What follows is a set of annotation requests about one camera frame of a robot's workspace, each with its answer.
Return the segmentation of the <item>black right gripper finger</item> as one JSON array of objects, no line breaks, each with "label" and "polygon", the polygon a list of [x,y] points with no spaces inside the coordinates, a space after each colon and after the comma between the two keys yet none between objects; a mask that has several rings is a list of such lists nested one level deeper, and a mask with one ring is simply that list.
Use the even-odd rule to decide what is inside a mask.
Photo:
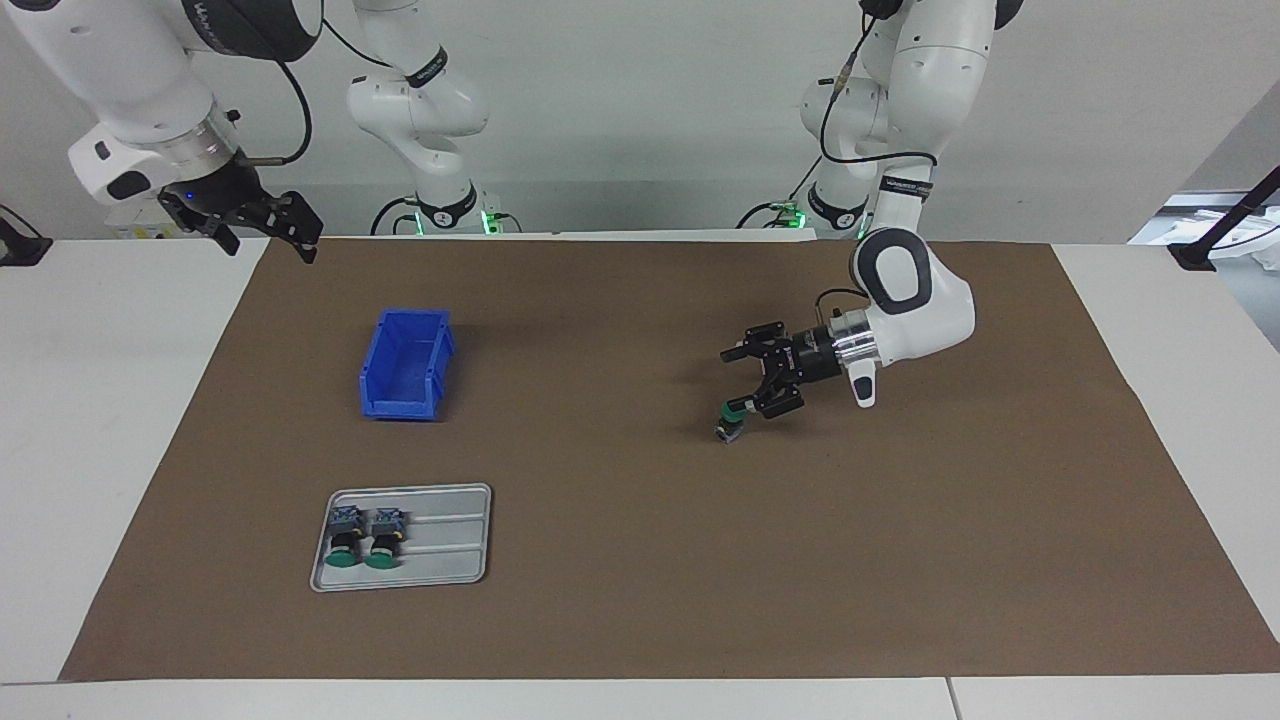
[{"label": "black right gripper finger", "polygon": [[239,252],[241,240],[218,217],[177,211],[172,219],[182,231],[212,241],[227,256],[234,258]]},{"label": "black right gripper finger", "polygon": [[268,204],[268,233],[288,243],[303,264],[314,264],[324,223],[306,197],[288,191]]}]

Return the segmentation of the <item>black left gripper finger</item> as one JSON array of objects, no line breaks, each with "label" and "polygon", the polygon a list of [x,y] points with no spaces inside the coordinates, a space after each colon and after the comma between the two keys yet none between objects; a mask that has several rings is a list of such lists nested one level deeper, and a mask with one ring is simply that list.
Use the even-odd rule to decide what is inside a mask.
[{"label": "black left gripper finger", "polygon": [[733,347],[719,352],[719,360],[730,364],[753,357],[763,366],[796,366],[795,346],[795,336],[782,322],[765,323],[746,329]]},{"label": "black left gripper finger", "polygon": [[758,387],[733,398],[733,420],[744,421],[749,414],[773,419],[800,409],[804,405],[800,386],[805,379],[805,373],[796,368],[763,366]]}]

